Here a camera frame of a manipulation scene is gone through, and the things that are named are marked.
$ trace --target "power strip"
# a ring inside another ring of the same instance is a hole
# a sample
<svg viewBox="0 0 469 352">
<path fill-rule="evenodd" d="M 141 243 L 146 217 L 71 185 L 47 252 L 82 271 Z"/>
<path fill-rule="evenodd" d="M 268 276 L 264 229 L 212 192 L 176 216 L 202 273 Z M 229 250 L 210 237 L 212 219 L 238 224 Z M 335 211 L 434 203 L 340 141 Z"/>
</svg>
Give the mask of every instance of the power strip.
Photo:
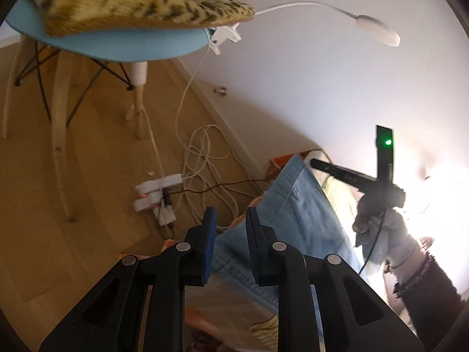
<svg viewBox="0 0 469 352">
<path fill-rule="evenodd" d="M 143 198 L 139 198 L 138 200 L 134 201 L 134 209 L 138 213 L 142 210 L 152 209 L 154 207 L 158 207 L 161 204 L 161 200 L 163 199 L 163 193 L 161 190 L 156 190 L 151 192 Z"/>
<path fill-rule="evenodd" d="M 149 193 L 182 184 L 182 174 L 178 173 L 157 180 L 149 180 L 137 185 L 135 190 L 140 197 L 146 197 Z"/>
</svg>

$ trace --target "blue chair seat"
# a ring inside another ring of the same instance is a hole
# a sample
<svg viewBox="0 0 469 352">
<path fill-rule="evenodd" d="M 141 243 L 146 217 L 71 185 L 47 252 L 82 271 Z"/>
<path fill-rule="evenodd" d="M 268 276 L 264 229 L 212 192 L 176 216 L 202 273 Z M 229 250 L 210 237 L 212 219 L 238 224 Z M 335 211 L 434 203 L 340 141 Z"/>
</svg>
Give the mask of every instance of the blue chair seat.
<svg viewBox="0 0 469 352">
<path fill-rule="evenodd" d="M 115 29 L 50 37 L 31 0 L 18 0 L 6 22 L 21 34 L 42 43 L 114 62 L 167 60 L 192 53 L 207 44 L 205 29 Z"/>
</svg>

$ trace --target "wooden chair leg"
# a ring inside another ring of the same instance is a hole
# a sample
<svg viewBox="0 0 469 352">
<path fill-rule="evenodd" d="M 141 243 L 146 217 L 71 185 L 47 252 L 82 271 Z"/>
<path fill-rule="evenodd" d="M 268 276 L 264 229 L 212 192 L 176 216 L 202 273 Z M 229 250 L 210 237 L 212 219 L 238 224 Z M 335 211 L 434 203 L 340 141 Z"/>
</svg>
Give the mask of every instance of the wooden chair leg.
<svg viewBox="0 0 469 352">
<path fill-rule="evenodd" d="M 148 62 L 135 62 L 130 69 L 130 82 L 134 86 L 135 133 L 144 138 L 144 86 L 146 84 Z"/>
<path fill-rule="evenodd" d="M 8 75 L 8 82 L 6 83 L 6 93 L 5 101 L 3 103 L 3 122 L 2 122 L 2 136 L 4 139 L 8 138 L 8 124 L 10 119 L 10 107 L 11 107 L 11 98 L 12 90 L 15 85 L 15 79 L 17 78 L 18 65 L 20 64 L 20 59 L 22 57 L 22 52 L 24 51 L 26 44 L 33 43 L 32 39 L 22 35 L 18 48 L 16 50 L 15 57 L 13 58 L 13 64 L 10 68 L 10 74 Z"/>
<path fill-rule="evenodd" d="M 47 48 L 45 48 L 41 52 L 41 54 L 39 54 L 39 61 L 42 61 L 46 57 L 52 55 L 57 50 L 59 50 L 59 49 L 56 48 L 56 47 L 48 46 Z M 48 72 L 54 72 L 55 71 L 55 69 L 57 68 L 57 58 L 58 57 L 52 57 L 48 61 L 46 61 L 45 63 L 43 63 L 41 65 L 41 73 L 43 75 L 47 74 Z"/>
<path fill-rule="evenodd" d="M 75 60 L 75 68 L 72 75 L 73 86 L 86 86 L 90 82 L 90 73 L 88 72 L 87 58 L 77 56 Z"/>
<path fill-rule="evenodd" d="M 134 88 L 135 134 L 139 139 L 144 138 L 144 87 Z"/>
<path fill-rule="evenodd" d="M 55 177 L 59 188 L 60 199 L 67 221 L 73 221 L 73 213 L 68 199 L 67 174 L 67 102 L 69 100 L 70 80 L 74 69 L 75 55 L 61 51 L 57 62 L 55 80 L 52 90 L 52 154 L 54 158 Z"/>
</svg>

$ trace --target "baseboard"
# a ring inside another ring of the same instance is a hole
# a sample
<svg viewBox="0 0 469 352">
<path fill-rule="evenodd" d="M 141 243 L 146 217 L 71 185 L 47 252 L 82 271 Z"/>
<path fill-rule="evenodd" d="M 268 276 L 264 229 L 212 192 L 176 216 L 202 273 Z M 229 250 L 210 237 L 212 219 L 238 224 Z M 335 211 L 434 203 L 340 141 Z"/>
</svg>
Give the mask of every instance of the baseboard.
<svg viewBox="0 0 469 352">
<path fill-rule="evenodd" d="M 172 60 L 176 69 L 181 73 L 181 75 L 188 81 L 191 77 L 189 72 L 186 70 L 184 65 L 179 59 Z M 249 174 L 255 179 L 262 179 L 265 176 L 265 171 L 255 162 L 254 158 L 251 156 L 250 152 L 246 149 L 246 147 L 242 144 L 239 140 L 238 136 L 233 132 L 233 129 L 230 125 L 225 121 L 223 115 L 215 108 L 212 104 L 210 99 L 208 98 L 207 94 L 200 86 L 200 84 L 195 79 L 191 84 L 192 91 L 194 91 L 195 95 L 199 98 L 202 102 L 205 109 L 209 112 L 212 118 L 215 120 L 215 123 L 220 127 L 221 131 L 228 139 L 229 143 L 233 147 L 234 151 L 241 159 L 241 161 L 246 166 Z"/>
<path fill-rule="evenodd" d="M 4 38 L 0 40 L 0 49 L 6 48 L 7 46 L 13 45 L 14 43 L 20 42 L 21 34 L 15 34 L 11 37 Z"/>
</svg>

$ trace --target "white cable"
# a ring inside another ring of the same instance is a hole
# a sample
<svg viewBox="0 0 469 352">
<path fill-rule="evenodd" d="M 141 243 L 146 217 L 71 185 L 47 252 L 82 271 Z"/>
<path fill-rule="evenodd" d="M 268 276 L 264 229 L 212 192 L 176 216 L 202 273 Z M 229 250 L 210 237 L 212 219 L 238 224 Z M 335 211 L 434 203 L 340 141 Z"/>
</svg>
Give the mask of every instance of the white cable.
<svg viewBox="0 0 469 352">
<path fill-rule="evenodd" d="M 149 117 L 148 117 L 147 111 L 145 109 L 145 106 L 143 106 L 143 105 L 142 105 L 142 111 L 144 113 L 144 116 L 145 116 L 145 119 L 146 119 L 146 122 L 147 122 L 147 125 L 148 125 L 149 138 L 152 141 L 153 149 L 154 149 L 155 155 L 156 155 L 156 160 L 158 161 L 158 166 L 159 166 L 159 174 L 160 174 L 160 179 L 159 179 L 160 188 L 159 188 L 159 190 L 161 190 L 161 200 L 159 202 L 158 223 L 159 223 L 159 226 L 164 226 L 164 227 L 167 228 L 167 225 L 161 225 L 163 223 L 163 220 L 162 220 L 163 210 L 162 210 L 162 208 L 163 208 L 163 205 L 165 204 L 164 199 L 163 199 L 163 177 L 165 177 L 165 171 L 163 169 L 163 164 L 161 163 L 161 158 L 159 157 L 158 147 L 156 146 L 156 141 L 155 141 L 155 136 L 153 135 L 152 125 L 149 122 Z"/>
<path fill-rule="evenodd" d="M 161 163 L 161 158 L 159 157 L 159 152 L 158 152 L 158 147 L 156 146 L 155 137 L 153 136 L 152 125 L 149 122 L 149 117 L 148 117 L 147 111 L 146 111 L 146 109 L 143 105 L 142 105 L 142 111 L 144 113 L 144 116 L 145 116 L 145 119 L 146 119 L 146 122 L 147 122 L 147 125 L 148 125 L 149 138 L 151 139 L 152 144 L 153 144 L 153 149 L 155 150 L 156 160 L 158 160 L 159 173 L 161 175 L 160 180 L 162 181 L 163 177 L 165 177 L 165 171 L 163 169 L 163 164 Z"/>
<path fill-rule="evenodd" d="M 291 2 L 291 3 L 285 3 L 285 4 L 279 4 L 279 5 L 274 5 L 274 6 L 271 6 L 269 8 L 266 8 L 266 9 L 263 9 L 261 11 L 257 11 L 256 13 L 254 13 L 255 16 L 259 15 L 259 14 L 264 14 L 264 13 L 268 13 L 269 11 L 276 11 L 277 9 L 282 9 L 282 8 L 288 8 L 290 6 L 297 6 L 297 5 L 316 5 L 316 6 L 325 6 L 327 8 L 331 8 L 331 9 L 334 9 L 335 11 L 338 11 L 340 13 L 343 13 L 345 14 L 346 16 L 349 16 L 351 18 L 354 18 L 355 20 L 357 19 L 357 16 L 355 14 L 352 14 L 348 11 L 345 11 L 343 9 L 340 9 L 340 8 L 337 8 L 335 6 L 332 6 L 332 5 L 329 5 L 329 4 L 325 4 L 325 3 L 320 3 L 318 1 L 295 1 L 295 2 Z"/>
<path fill-rule="evenodd" d="M 199 64 L 197 65 L 196 69 L 192 73 L 189 81 L 187 82 L 186 88 L 182 92 L 181 101 L 179 103 L 179 107 L 177 109 L 176 117 L 175 117 L 175 121 L 174 121 L 174 129 L 175 129 L 175 132 L 176 132 L 176 137 L 177 137 L 178 141 L 184 147 L 184 164 L 183 164 L 183 167 L 182 167 L 182 176 L 183 176 L 182 177 L 182 180 L 183 180 L 182 190 L 190 189 L 193 182 L 196 179 L 202 181 L 203 189 L 209 188 L 210 183 L 202 175 L 202 172 L 204 170 L 207 170 L 209 172 L 209 174 L 214 179 L 215 184 L 222 183 L 220 173 L 218 172 L 217 168 L 215 167 L 215 165 L 212 163 L 211 160 L 223 160 L 223 159 L 228 158 L 230 155 L 232 155 L 233 158 L 235 159 L 235 161 L 241 167 L 243 167 L 243 169 L 247 172 L 246 166 L 236 156 L 233 148 L 231 147 L 231 145 L 227 141 L 227 139 L 226 139 L 225 135 L 223 134 L 223 132 L 221 131 L 220 127 L 218 127 L 217 125 L 207 124 L 207 125 L 204 125 L 204 126 L 201 126 L 201 127 L 197 128 L 194 132 L 192 132 L 192 135 L 189 137 L 188 144 L 184 144 L 184 142 L 182 141 L 182 139 L 179 135 L 179 129 L 178 129 L 178 127 L 179 127 L 178 126 L 179 116 L 180 116 L 180 113 L 181 113 L 181 110 L 182 110 L 182 106 L 184 104 L 185 97 L 187 95 L 187 91 L 189 90 L 189 87 L 191 86 L 191 83 L 194 80 L 194 78 L 196 76 L 196 73 L 200 68 L 200 65 L 202 64 L 203 60 L 207 56 L 208 52 L 210 51 L 210 46 L 209 45 L 210 45 L 211 39 L 210 39 L 210 35 L 208 34 L 208 31 L 206 31 L 206 34 L 207 34 L 207 40 L 208 40 L 207 50 L 204 53 L 204 55 L 202 56 L 202 58 L 201 58 Z M 226 155 L 224 155 L 224 156 L 213 156 L 213 155 L 211 155 L 212 141 L 210 139 L 210 134 L 209 134 L 210 130 L 217 130 L 222 135 L 223 140 L 226 142 L 226 144 L 229 147 L 228 152 L 227 152 Z M 195 162 L 190 163 L 189 158 L 195 158 Z M 259 190 L 259 187 L 256 184 L 253 184 L 253 185 L 259 191 L 259 193 L 261 194 L 262 192 Z M 240 213 L 239 213 L 238 203 L 236 202 L 236 199 L 233 197 L 233 195 L 229 193 L 229 191 L 236 192 L 236 193 L 239 193 L 239 194 L 243 194 L 243 195 L 255 198 L 255 196 L 252 196 L 249 193 L 241 192 L 239 190 L 228 188 L 228 187 L 225 187 L 225 186 L 219 186 L 215 189 L 212 189 L 211 191 L 230 210 L 230 212 L 232 214 L 232 217 L 233 217 L 233 220 L 236 219 L 239 216 Z M 182 202 L 183 199 L 186 200 L 186 202 L 188 204 L 188 207 L 189 207 L 189 212 L 194 217 L 194 219 L 198 222 L 201 221 L 202 218 L 203 218 L 203 210 L 205 209 L 205 193 L 202 193 L 202 197 L 201 197 L 201 201 L 202 201 L 201 202 L 201 204 L 202 204 L 202 211 L 201 212 L 196 208 L 196 206 L 192 202 L 192 200 L 189 197 L 187 192 L 183 192 L 179 196 L 178 203 L 177 203 L 177 205 L 175 205 L 175 211 L 180 207 L 181 202 Z M 227 227 L 221 227 L 221 226 L 217 226 L 217 227 L 220 230 L 227 229 Z"/>
</svg>

